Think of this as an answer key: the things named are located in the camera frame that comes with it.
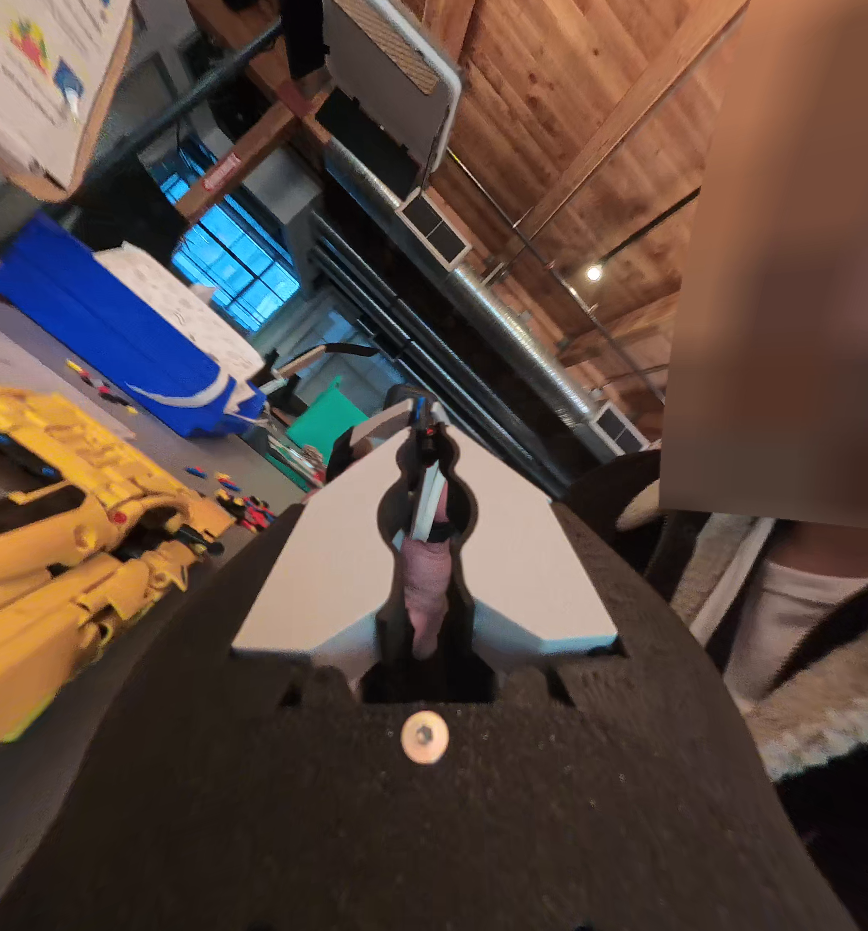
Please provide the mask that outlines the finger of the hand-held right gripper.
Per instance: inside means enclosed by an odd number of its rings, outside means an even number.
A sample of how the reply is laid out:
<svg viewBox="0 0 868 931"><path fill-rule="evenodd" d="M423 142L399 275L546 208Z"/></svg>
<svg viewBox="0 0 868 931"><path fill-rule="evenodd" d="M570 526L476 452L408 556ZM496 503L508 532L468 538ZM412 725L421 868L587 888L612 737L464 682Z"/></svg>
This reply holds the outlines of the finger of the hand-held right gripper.
<svg viewBox="0 0 868 931"><path fill-rule="evenodd" d="M410 538L416 541L427 542L435 523L444 522L439 518L442 496L447 491L447 479L438 465L430 465L424 472L417 491L412 522L410 524Z"/></svg>
<svg viewBox="0 0 868 931"><path fill-rule="evenodd" d="M354 426L350 448L363 455L372 449L375 441L385 442L400 434L412 425L415 406L415 402L398 402Z"/></svg>

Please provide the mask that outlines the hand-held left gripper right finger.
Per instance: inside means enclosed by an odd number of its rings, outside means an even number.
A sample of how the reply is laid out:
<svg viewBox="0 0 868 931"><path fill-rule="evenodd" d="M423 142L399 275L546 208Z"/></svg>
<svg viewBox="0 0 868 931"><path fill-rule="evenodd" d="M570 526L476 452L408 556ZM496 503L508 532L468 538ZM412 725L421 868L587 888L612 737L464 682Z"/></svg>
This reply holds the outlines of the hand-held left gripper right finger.
<svg viewBox="0 0 868 931"><path fill-rule="evenodd" d="M541 488L446 427L451 578L440 698L493 702L514 672L604 653L618 631Z"/></svg>

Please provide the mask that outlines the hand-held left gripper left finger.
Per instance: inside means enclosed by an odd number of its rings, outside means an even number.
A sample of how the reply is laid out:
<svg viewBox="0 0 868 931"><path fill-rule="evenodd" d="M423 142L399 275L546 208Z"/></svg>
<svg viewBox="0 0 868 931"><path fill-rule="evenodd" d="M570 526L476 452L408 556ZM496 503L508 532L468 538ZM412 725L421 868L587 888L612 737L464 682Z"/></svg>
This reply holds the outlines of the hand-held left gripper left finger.
<svg viewBox="0 0 868 931"><path fill-rule="evenodd" d="M378 663L414 658L402 544L416 465L400 433L315 493L232 641L242 658L330 667L350 684Z"/></svg>

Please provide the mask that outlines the yellow toy brick car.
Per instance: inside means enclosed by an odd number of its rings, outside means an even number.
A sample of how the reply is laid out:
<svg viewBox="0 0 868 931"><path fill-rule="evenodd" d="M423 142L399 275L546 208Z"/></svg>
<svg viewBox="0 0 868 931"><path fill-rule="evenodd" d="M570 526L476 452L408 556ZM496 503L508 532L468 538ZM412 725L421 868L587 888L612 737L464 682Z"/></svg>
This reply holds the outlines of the yellow toy brick car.
<svg viewBox="0 0 868 931"><path fill-rule="evenodd" d="M234 523L62 395L0 386L0 744Z"/></svg>

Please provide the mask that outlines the grey desk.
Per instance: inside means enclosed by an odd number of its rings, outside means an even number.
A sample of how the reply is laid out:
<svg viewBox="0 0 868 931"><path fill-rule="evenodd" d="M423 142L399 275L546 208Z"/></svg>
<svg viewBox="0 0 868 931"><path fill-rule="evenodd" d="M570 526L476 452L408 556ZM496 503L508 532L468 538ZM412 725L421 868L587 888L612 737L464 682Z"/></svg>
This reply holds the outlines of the grey desk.
<svg viewBox="0 0 868 931"><path fill-rule="evenodd" d="M302 493L241 438L186 439L155 417L117 413L134 445L189 485L207 489L186 467L224 472L279 511ZM186 599L174 591L108 655L65 687L17 742L0 746L0 898L31 858L63 807L87 750L132 671Z"/></svg>

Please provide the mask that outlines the person's right hand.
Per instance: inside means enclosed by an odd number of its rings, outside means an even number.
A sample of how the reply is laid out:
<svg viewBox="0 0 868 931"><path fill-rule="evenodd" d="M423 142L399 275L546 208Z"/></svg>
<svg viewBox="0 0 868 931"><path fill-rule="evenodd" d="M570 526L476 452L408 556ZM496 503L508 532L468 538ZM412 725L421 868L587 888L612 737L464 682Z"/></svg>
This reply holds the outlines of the person's right hand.
<svg viewBox="0 0 868 931"><path fill-rule="evenodd" d="M451 581L449 542L413 538L402 544L404 602L413 629L412 652L418 661L432 658L448 611Z"/></svg>

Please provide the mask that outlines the green container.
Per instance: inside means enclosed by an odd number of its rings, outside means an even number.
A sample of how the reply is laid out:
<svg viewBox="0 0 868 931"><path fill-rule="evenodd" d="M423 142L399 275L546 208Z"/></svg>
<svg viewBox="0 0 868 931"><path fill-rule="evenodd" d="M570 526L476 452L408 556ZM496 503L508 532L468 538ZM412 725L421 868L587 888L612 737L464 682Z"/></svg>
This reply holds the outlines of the green container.
<svg viewBox="0 0 868 931"><path fill-rule="evenodd" d="M335 443L352 427L365 423L369 417L340 389L341 376L335 377L307 410L287 428L289 442L300 449L315 449L327 466Z"/></svg>

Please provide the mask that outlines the white vent grille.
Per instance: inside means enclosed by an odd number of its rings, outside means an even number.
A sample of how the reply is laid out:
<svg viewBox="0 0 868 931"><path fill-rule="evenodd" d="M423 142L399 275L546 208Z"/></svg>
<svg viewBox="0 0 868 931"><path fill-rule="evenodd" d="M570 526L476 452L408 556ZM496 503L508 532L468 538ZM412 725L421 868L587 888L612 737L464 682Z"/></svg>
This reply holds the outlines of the white vent grille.
<svg viewBox="0 0 868 931"><path fill-rule="evenodd" d="M446 273L454 272L472 250L469 240L421 187L408 194L396 214Z"/></svg>
<svg viewBox="0 0 868 931"><path fill-rule="evenodd" d="M611 401L603 403L592 421L592 427L617 455L634 454L651 448L651 442Z"/></svg>

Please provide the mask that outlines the cluster of red black pins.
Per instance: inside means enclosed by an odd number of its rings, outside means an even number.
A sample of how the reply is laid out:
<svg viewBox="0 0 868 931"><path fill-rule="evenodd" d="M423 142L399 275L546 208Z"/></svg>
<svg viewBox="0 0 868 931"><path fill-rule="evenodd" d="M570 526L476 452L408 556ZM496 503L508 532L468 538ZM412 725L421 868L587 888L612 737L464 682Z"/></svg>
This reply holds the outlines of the cluster of red black pins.
<svg viewBox="0 0 868 931"><path fill-rule="evenodd" d="M79 381L83 385L95 391L98 397L105 403L118 406L131 416L139 415L139 411L131 403L129 398L118 393L114 387L103 380L93 377L86 369L82 368L72 359L67 359L65 366L79 378Z"/></svg>

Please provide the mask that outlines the white shirt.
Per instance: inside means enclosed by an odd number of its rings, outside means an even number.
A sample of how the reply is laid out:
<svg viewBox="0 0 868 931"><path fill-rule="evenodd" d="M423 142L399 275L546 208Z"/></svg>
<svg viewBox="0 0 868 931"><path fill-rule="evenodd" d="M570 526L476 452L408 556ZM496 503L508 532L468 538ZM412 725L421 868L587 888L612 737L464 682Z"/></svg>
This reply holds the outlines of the white shirt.
<svg viewBox="0 0 868 931"><path fill-rule="evenodd" d="M723 680L742 712L771 691L785 661L824 616L868 584L868 530L794 523L750 582Z"/></svg>

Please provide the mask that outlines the grey ceiling heater unit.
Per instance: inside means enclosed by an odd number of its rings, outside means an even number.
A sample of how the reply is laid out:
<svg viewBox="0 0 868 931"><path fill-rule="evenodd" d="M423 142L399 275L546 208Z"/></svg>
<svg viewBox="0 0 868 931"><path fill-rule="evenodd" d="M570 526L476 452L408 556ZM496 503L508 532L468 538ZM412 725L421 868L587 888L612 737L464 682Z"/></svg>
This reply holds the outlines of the grey ceiling heater unit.
<svg viewBox="0 0 868 931"><path fill-rule="evenodd" d="M459 67L396 1L324 1L335 87L427 173L440 168L463 95Z"/></svg>

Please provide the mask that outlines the silver ventilation duct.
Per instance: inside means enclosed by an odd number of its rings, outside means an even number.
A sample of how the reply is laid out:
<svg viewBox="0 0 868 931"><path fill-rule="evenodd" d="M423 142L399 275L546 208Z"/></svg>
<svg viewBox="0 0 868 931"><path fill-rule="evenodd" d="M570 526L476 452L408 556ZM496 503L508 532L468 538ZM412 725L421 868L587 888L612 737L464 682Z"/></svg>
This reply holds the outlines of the silver ventilation duct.
<svg viewBox="0 0 868 931"><path fill-rule="evenodd" d="M557 419L581 444L603 462L620 456L592 427L592 421L604 402L592 400L584 388L566 373L544 343L525 325L521 315L514 313L483 283L467 258L454 272L446 273L405 227L396 211L409 193L406 197L399 197L335 137L324 144L323 156L325 168L335 181L404 252L468 325L554 411ZM440 197L437 194L429 197L460 231L458 224L445 211Z"/></svg>

